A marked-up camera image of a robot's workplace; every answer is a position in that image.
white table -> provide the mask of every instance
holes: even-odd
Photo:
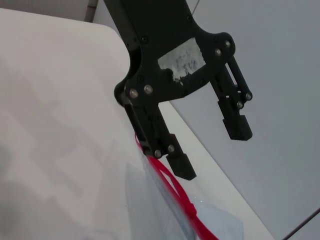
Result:
[[[130,64],[118,35],[5,9],[0,32],[0,239],[150,239],[153,216],[135,211],[150,204],[140,152],[113,95]],[[187,192],[239,218],[246,240],[272,240],[174,108],[160,108],[198,175],[180,181]]]

